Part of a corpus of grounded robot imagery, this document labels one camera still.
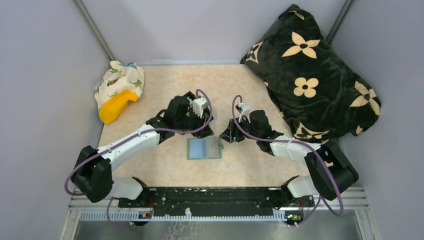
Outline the green card holder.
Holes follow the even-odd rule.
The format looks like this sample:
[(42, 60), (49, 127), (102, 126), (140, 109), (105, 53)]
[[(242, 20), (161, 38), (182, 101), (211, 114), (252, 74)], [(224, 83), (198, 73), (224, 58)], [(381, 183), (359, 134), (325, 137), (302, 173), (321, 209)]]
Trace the green card holder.
[(219, 137), (187, 139), (187, 160), (221, 159), (224, 146)]

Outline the black plastic box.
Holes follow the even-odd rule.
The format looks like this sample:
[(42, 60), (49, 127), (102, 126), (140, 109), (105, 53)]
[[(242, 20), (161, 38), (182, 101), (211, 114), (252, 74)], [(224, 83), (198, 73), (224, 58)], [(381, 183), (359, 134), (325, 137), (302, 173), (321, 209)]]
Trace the black plastic box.
[(185, 98), (189, 101), (189, 106), (187, 108), (186, 116), (188, 117), (188, 131), (194, 131), (196, 132), (191, 133), (195, 138), (206, 138), (211, 137), (214, 135), (214, 131), (210, 127), (209, 124), (207, 124), (204, 128), (199, 130), (207, 121), (212, 121), (214, 118), (211, 115), (210, 110), (210, 104), (208, 102), (208, 107), (204, 110), (202, 118), (199, 118), (196, 116), (192, 109), (192, 101), (196, 98), (204, 97), (204, 96), (196, 96), (193, 92), (188, 91), (185, 95)]

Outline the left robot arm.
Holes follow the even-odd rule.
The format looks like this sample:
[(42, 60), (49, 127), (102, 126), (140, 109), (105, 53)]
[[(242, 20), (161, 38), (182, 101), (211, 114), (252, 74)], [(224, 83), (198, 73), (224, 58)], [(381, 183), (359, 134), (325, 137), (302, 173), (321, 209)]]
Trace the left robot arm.
[(69, 189), (69, 183), (73, 183), (80, 190), (79, 196), (87, 197), (91, 203), (111, 198), (128, 201), (131, 205), (144, 204), (150, 199), (150, 188), (138, 177), (117, 177), (113, 172), (142, 151), (162, 144), (175, 134), (191, 134), (198, 139), (213, 135), (209, 126), (212, 120), (212, 103), (203, 90), (177, 95), (166, 109), (129, 135), (98, 148), (84, 147), (65, 179), (64, 190), (76, 196)]

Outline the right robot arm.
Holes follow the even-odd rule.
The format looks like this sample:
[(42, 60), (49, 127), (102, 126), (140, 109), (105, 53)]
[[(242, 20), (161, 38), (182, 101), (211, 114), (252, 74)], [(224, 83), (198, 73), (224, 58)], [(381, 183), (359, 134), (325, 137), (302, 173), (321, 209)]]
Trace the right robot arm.
[(288, 201), (313, 195), (331, 201), (359, 180), (358, 172), (336, 142), (309, 143), (288, 137), (272, 129), (263, 110), (255, 110), (249, 117), (231, 118), (219, 137), (228, 143), (255, 140), (264, 153), (304, 164), (308, 175), (293, 176), (281, 186)]

